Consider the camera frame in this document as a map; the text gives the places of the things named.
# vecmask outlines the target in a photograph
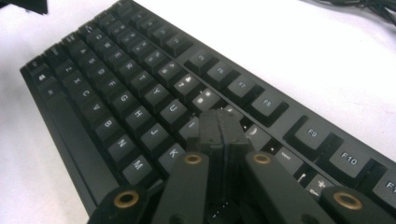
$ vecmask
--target brass insert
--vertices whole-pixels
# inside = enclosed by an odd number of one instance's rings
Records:
[[[363,208],[363,204],[361,203],[361,200],[343,191],[334,193],[333,197],[336,202],[343,205],[347,209],[360,210]]]
[[[257,163],[266,164],[271,161],[271,159],[265,155],[255,155],[253,160]]]
[[[114,205],[118,208],[128,208],[134,206],[139,201],[139,194],[135,190],[126,190],[114,199]]]
[[[198,155],[189,155],[184,158],[184,161],[188,164],[198,164],[202,161],[202,158]]]

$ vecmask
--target black cable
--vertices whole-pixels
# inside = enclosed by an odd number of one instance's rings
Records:
[[[319,0],[339,7],[367,7],[396,26],[396,0]]]

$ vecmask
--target white background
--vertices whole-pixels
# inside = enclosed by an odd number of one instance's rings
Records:
[[[313,1],[138,1],[396,161],[396,28]],[[19,69],[110,0],[0,9],[0,223],[88,216]]]

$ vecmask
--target black keyboard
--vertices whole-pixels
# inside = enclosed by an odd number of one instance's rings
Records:
[[[120,185],[166,180],[199,115],[219,108],[313,197],[346,186],[396,214],[394,161],[133,1],[21,73],[89,214]]]

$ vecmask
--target black keycap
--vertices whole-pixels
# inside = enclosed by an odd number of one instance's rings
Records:
[[[143,97],[143,102],[153,114],[159,113],[172,100],[172,95],[161,84],[157,84]]]
[[[177,135],[182,146],[186,146],[189,137],[199,137],[199,119],[192,118],[179,131]]]
[[[167,175],[171,173],[177,157],[184,153],[186,151],[179,144],[174,144],[161,155],[158,161]]]
[[[325,188],[329,188],[332,186],[334,186],[334,184],[325,177],[323,177],[322,175],[315,175],[315,177],[309,182],[309,184],[305,187],[305,189],[311,194],[313,194],[315,197],[319,198],[321,192]]]
[[[275,94],[264,91],[248,108],[255,119],[271,126],[286,111],[288,105]]]
[[[192,107],[196,113],[200,114],[218,107],[220,103],[220,97],[210,89],[206,89],[192,100]]]
[[[221,91],[234,80],[237,73],[224,62],[216,63],[207,71],[204,79],[217,90]]]
[[[97,42],[94,48],[99,52],[99,54],[106,58],[106,54],[117,45],[108,37],[103,38]]]
[[[140,137],[149,127],[155,123],[154,117],[143,106],[139,106],[126,119],[128,130],[135,136]]]
[[[177,34],[165,42],[163,49],[166,50],[166,52],[168,52],[170,55],[174,57],[178,57],[191,45],[192,43],[190,42],[189,39],[187,39],[186,36]]]
[[[320,166],[338,181],[355,187],[371,168],[371,158],[354,148],[348,142],[343,142],[334,153],[323,156]]]
[[[113,68],[118,69],[122,64],[126,61],[131,60],[129,55],[127,55],[122,49],[119,47],[114,47],[110,49],[105,54],[105,61]]]
[[[179,100],[172,101],[160,112],[160,121],[173,133],[190,118],[190,111]]]
[[[128,50],[128,52],[132,54],[133,58],[137,62],[142,63],[145,58],[153,51],[153,47],[147,40],[142,40]]]
[[[119,118],[124,119],[133,109],[139,106],[139,103],[129,91],[123,91],[113,98],[111,106],[114,108]]]
[[[113,117],[105,119],[95,128],[96,136],[105,146],[108,146],[108,143],[121,132],[119,123]]]
[[[150,174],[153,172],[153,169],[149,162],[143,157],[139,156],[136,160],[132,161],[122,173],[125,178],[131,185],[145,185],[147,184],[147,178],[150,177]]]
[[[85,77],[79,71],[75,71],[73,74],[70,74],[70,76],[66,77],[63,80],[64,86],[69,91],[72,91],[75,88],[80,87],[85,82],[86,82]]]
[[[126,134],[116,140],[107,151],[119,170],[125,168],[141,154],[140,150]]]
[[[209,52],[201,49],[196,52],[192,57],[190,57],[185,65],[188,67],[193,73],[197,75],[203,75],[209,68],[211,68],[217,59],[213,57]]]
[[[130,82],[131,89],[138,98],[142,98],[157,84],[158,82],[146,71],[142,71]]]
[[[228,96],[237,105],[244,106],[259,91],[260,87],[247,76],[240,75],[225,90]]]
[[[173,33],[173,30],[168,25],[163,25],[156,31],[152,32],[150,37],[155,43],[162,47]]]
[[[294,153],[285,147],[282,147],[276,154],[277,160],[282,163],[286,170],[291,175],[295,175],[296,172],[303,166],[304,162],[298,158]]]
[[[159,157],[169,148],[174,140],[159,123],[154,124],[141,137],[146,152],[152,159]]]
[[[308,159],[314,160],[321,150],[330,144],[332,134],[328,126],[321,124],[320,121],[302,117],[297,122],[297,131],[287,137],[287,140]]]
[[[70,95],[78,105],[84,105],[96,97],[96,93],[88,83],[82,83],[78,88],[70,90]]]
[[[101,30],[94,30],[92,33],[87,35],[87,42],[91,47],[93,47],[96,43],[103,40],[105,37],[105,33],[103,33]]]
[[[67,54],[58,44],[53,45],[44,53],[47,56],[47,61],[49,62],[49,65],[54,68],[69,60]]]
[[[136,77],[141,71],[142,67],[131,59],[119,68],[118,74],[119,78],[123,80],[124,83],[129,83],[132,78]]]
[[[184,76],[174,87],[174,93],[184,104],[189,103],[198,93],[202,91],[204,85],[190,74]]]
[[[159,50],[154,50],[150,55],[143,61],[143,67],[152,75],[157,73],[169,60]]]
[[[99,118],[109,115],[106,106],[99,98],[94,98],[93,100],[85,104],[81,108],[81,112],[90,123],[91,127],[99,125]]]
[[[52,71],[46,64],[43,64],[39,68],[35,69],[33,72],[30,73],[30,75],[37,87],[47,82],[50,77],[53,77]]]
[[[165,86],[165,88],[169,89],[175,85],[175,83],[180,80],[184,74],[185,72],[177,63],[170,62],[158,70],[155,77]]]
[[[246,132],[245,136],[250,139],[254,150],[261,151],[271,141],[271,136],[263,129],[253,124]]]
[[[224,107],[224,110],[234,115],[239,121],[241,121],[241,119],[244,117],[241,112],[233,108],[233,106],[231,105],[227,105],[226,107]]]

